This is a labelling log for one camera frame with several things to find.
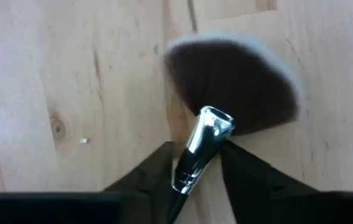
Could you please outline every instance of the silver ferrule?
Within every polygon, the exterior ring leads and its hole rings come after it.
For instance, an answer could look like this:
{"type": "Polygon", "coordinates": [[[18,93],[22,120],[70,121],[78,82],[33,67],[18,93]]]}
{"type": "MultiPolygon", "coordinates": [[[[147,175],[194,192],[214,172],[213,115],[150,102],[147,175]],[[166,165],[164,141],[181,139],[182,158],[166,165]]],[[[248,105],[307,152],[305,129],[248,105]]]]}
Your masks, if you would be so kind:
{"type": "Polygon", "coordinates": [[[186,144],[178,165],[172,187],[189,194],[208,162],[223,147],[234,129],[234,120],[222,111],[205,106],[200,110],[195,128],[186,144]]]}

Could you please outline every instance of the black brush handle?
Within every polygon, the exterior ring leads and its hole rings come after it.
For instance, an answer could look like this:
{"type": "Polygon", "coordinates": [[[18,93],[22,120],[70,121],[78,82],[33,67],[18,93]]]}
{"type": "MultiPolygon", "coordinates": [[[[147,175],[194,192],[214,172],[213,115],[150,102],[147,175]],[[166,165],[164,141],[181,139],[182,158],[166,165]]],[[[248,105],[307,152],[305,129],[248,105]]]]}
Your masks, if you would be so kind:
{"type": "Polygon", "coordinates": [[[179,193],[172,189],[170,207],[168,208],[167,224],[173,224],[175,222],[187,198],[188,195],[179,193]]]}

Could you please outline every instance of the small white speck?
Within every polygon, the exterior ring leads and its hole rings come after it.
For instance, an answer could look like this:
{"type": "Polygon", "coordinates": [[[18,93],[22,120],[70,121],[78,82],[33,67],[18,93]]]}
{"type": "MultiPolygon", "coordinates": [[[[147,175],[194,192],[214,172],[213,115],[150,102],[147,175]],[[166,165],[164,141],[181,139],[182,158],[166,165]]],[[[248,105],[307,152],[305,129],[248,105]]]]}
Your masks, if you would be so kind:
{"type": "Polygon", "coordinates": [[[89,143],[89,139],[80,139],[80,144],[87,144],[89,143]]]}

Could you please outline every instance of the wooden surface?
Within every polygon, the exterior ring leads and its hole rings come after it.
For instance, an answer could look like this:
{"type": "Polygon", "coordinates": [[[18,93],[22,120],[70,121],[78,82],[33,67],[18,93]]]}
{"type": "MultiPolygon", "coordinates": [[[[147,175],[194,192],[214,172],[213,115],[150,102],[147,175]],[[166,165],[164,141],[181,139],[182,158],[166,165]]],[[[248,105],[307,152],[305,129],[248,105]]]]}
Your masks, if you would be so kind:
{"type": "MultiPolygon", "coordinates": [[[[353,190],[353,1],[189,1],[0,1],[0,191],[99,190],[183,144],[194,117],[159,58],[195,28],[254,34],[301,80],[298,121],[232,140],[313,187],[353,190]]],[[[178,223],[234,223],[219,158],[178,223]]]]}
{"type": "Polygon", "coordinates": [[[0,1],[0,191],[100,190],[170,139],[162,9],[0,1]]]}

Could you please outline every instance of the brush bristles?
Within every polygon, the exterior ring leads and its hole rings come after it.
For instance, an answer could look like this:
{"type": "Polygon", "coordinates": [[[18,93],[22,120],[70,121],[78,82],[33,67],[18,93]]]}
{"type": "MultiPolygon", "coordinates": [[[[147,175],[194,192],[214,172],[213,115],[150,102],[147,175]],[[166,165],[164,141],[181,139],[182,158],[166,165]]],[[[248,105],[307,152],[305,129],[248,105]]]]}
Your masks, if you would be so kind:
{"type": "Polygon", "coordinates": [[[178,94],[197,115],[206,105],[231,115],[233,135],[294,120],[298,96],[291,70],[254,39],[193,35],[172,43],[164,56],[178,94]]]}

